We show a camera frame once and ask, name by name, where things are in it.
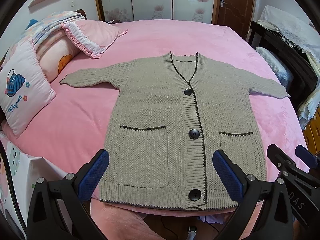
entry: button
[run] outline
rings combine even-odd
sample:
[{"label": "button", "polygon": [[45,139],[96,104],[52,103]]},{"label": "button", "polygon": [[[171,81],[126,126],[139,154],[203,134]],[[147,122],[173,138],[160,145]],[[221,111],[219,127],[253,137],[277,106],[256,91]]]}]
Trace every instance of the button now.
[{"label": "button", "polygon": [[187,95],[187,96],[192,95],[192,93],[193,93],[193,91],[190,88],[187,88],[187,89],[184,90],[184,94]]},{"label": "button", "polygon": [[193,189],[189,192],[189,199],[197,201],[201,198],[201,191],[199,189]]},{"label": "button", "polygon": [[190,132],[189,132],[189,136],[190,136],[190,138],[192,138],[192,139],[198,139],[199,136],[200,136],[200,132],[199,132],[197,129],[192,129],[192,130],[190,130]]}]

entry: v-neck collar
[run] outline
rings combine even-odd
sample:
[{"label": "v-neck collar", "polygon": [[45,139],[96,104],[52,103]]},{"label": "v-neck collar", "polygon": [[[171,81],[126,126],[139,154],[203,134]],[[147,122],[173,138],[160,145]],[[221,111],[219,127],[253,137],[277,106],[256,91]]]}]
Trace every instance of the v-neck collar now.
[{"label": "v-neck collar", "polygon": [[[190,87],[193,90],[198,88],[199,83],[204,77],[205,70],[206,70],[206,57],[201,55],[200,53],[196,53],[195,55],[190,56],[176,56],[172,52],[169,52],[162,56],[163,64],[166,67],[167,71],[169,72],[172,79],[176,82],[179,88],[185,89],[186,87]],[[176,66],[174,65],[173,61],[179,60],[183,62],[196,62],[196,68],[191,76],[190,80],[186,80],[181,73],[177,70]]]}]

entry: black cable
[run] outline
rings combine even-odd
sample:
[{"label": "black cable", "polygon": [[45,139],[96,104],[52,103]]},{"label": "black cable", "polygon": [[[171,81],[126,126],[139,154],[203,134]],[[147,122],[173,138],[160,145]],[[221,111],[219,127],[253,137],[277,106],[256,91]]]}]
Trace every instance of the black cable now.
[{"label": "black cable", "polygon": [[27,226],[26,226],[26,224],[25,224],[25,222],[23,220],[23,217],[22,217],[19,205],[18,205],[17,196],[16,196],[16,193],[14,191],[14,186],[13,186],[13,181],[12,181],[12,176],[11,176],[8,157],[7,157],[7,154],[6,154],[5,150],[4,150],[4,147],[3,147],[1,141],[0,141],[0,155],[1,155],[2,159],[3,159],[5,173],[7,174],[8,186],[9,186],[10,195],[11,195],[11,198],[12,198],[14,210],[16,211],[17,217],[19,219],[19,222],[21,224],[21,227],[22,227],[24,233],[27,234]]},{"label": "black cable", "polygon": [[160,219],[163,227],[164,227],[165,229],[169,230],[171,233],[173,233],[173,234],[177,237],[177,240],[178,240],[178,238],[179,238],[178,235],[177,235],[175,232],[173,232],[171,229],[167,228],[167,227],[164,225],[162,219],[163,219],[163,216],[162,216],[161,219]]},{"label": "black cable", "polygon": [[213,227],[218,233],[220,232],[217,228],[215,228],[213,225],[211,225],[208,221],[207,221],[207,216],[204,216],[204,221],[211,227]]}]

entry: white lace cloth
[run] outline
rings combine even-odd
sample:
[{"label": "white lace cloth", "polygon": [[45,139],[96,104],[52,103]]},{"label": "white lace cloth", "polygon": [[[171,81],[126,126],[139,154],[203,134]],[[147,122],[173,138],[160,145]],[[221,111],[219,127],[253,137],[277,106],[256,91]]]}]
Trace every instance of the white lace cloth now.
[{"label": "white lace cloth", "polygon": [[318,77],[316,89],[298,109],[297,114],[303,129],[313,118],[320,103],[320,35],[302,20],[270,5],[264,8],[257,22],[269,30],[280,33],[290,46],[302,49]]}]

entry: beige sweater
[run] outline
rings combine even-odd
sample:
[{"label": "beige sweater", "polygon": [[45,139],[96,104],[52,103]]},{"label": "beige sweater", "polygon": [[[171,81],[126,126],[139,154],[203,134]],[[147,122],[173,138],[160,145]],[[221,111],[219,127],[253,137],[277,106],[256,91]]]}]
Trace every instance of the beige sweater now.
[{"label": "beige sweater", "polygon": [[[100,181],[101,201],[167,210],[234,207],[212,165],[217,149],[246,174],[266,179],[249,94],[289,96],[279,83],[199,53],[79,70],[60,83],[101,82],[120,90],[104,144],[110,164]],[[190,137],[192,129],[199,137]]]}]

